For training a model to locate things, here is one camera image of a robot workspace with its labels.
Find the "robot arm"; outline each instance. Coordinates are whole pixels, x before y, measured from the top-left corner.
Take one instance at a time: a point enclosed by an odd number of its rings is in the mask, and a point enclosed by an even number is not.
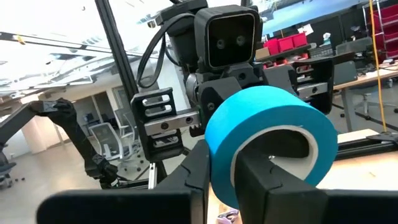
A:
[[[6,142],[34,116],[46,116],[53,123],[62,127],[76,149],[85,160],[85,171],[88,176],[99,179],[103,189],[118,188],[118,168],[111,165],[99,155],[76,121],[76,110],[68,100],[32,101],[23,105],[0,124],[0,146]]]

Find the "red storage bin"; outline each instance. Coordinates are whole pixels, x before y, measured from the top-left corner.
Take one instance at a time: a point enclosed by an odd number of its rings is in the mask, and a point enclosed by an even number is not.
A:
[[[281,52],[292,50],[294,48],[293,38],[291,36],[279,39],[278,43],[279,43],[279,50]]]
[[[264,43],[264,47],[268,47],[270,55],[279,54],[279,45],[277,39],[268,40]]]
[[[398,58],[398,46],[387,50],[387,56],[389,58]]]
[[[384,26],[391,26],[394,24],[398,24],[398,4],[381,9],[380,13],[381,13],[381,22],[384,24]],[[374,16],[374,28],[376,30],[381,30],[381,25],[379,22],[379,11],[374,11],[373,16]]]
[[[301,47],[307,45],[307,36],[305,33],[292,35],[294,47]]]
[[[386,44],[391,44],[395,43],[394,45],[398,45],[398,32],[393,33],[393,34],[385,34],[384,35],[384,40],[386,41]]]

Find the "table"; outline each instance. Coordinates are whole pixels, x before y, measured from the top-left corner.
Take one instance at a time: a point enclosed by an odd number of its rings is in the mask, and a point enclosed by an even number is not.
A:
[[[377,134],[371,129],[339,134],[338,142],[363,139]],[[318,184],[320,189],[398,190],[398,152],[345,159],[333,163],[331,169]],[[207,224],[215,224],[218,214],[229,210],[220,202],[211,187],[208,200]]]
[[[398,70],[398,63],[396,62],[394,65],[382,64],[380,65],[380,67],[388,67],[388,69],[391,70]],[[398,71],[380,69],[379,72],[381,79],[398,76]],[[377,80],[377,71],[368,72],[366,75],[359,76],[358,79],[355,81],[335,85],[333,87],[334,90],[341,90],[341,98],[343,100],[344,114],[347,122],[348,131],[358,130],[358,122],[355,115],[355,108],[353,103],[353,94],[349,90],[349,88],[352,86],[373,82],[375,80]]]

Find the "chair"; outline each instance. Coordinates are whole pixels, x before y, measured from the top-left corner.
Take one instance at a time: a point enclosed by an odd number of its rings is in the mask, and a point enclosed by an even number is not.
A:
[[[0,150],[0,187],[11,187],[12,179],[10,176],[11,169],[16,166],[15,162],[8,162],[6,155]]]
[[[138,144],[134,144],[134,140],[130,141],[128,146],[123,146],[122,140],[116,134],[111,124],[102,123],[90,127],[90,131],[99,144],[99,154],[103,155],[108,161],[118,160],[120,169],[124,168],[127,170],[130,162],[134,162],[135,158],[141,158],[141,147]],[[139,160],[138,164],[134,164],[133,167],[137,171],[141,171],[140,164],[143,164],[142,159]]]
[[[134,115],[132,114],[132,111],[129,111],[125,114],[123,114],[123,116],[126,118],[126,120],[128,121],[130,128],[131,128],[131,132],[133,133],[133,139],[135,141],[139,140],[139,135],[138,135],[138,129],[137,129],[137,125],[136,125],[136,120],[134,119]]]
[[[372,38],[370,37],[365,37],[362,39],[358,39],[355,41],[347,42],[340,44],[336,46],[336,54],[343,54],[347,52],[355,52],[355,53],[363,53],[368,51],[368,46],[372,45]],[[355,65],[357,70],[362,69],[363,66],[366,66],[364,62],[362,61],[355,61]],[[384,80],[384,82],[392,82],[392,80],[389,78],[388,80]],[[364,108],[364,115],[365,119],[369,120],[371,117],[369,116],[369,106],[379,106],[378,102],[371,102],[369,101],[369,97],[371,96],[371,93],[377,92],[378,91],[378,86],[377,86],[377,80],[373,82],[367,82],[362,85],[357,85],[355,87],[351,87],[349,89],[352,91],[353,94],[356,95],[361,95],[363,97],[362,101],[355,105],[355,109],[358,108]],[[391,107],[394,108],[394,112],[398,113],[398,109],[396,105],[392,105],[389,103],[383,103],[383,107]],[[340,116],[343,118],[345,115],[344,113],[341,113]]]
[[[120,135],[123,136],[126,133],[126,130],[129,129],[130,125],[129,122],[127,121],[126,117],[124,116],[125,113],[127,113],[128,110],[125,110],[124,108],[121,109],[117,109],[114,111],[116,117],[119,120],[119,131],[120,131]]]

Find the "robot camera lens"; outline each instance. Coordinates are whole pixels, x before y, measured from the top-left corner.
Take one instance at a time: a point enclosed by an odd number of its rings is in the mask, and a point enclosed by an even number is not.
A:
[[[223,39],[217,41],[217,48],[220,50],[225,48],[225,41]]]
[[[240,36],[238,36],[238,37],[236,38],[236,43],[237,43],[239,46],[243,46],[244,43],[245,43],[245,41],[246,41],[246,39],[245,39],[244,36],[242,36],[242,35],[240,35]]]

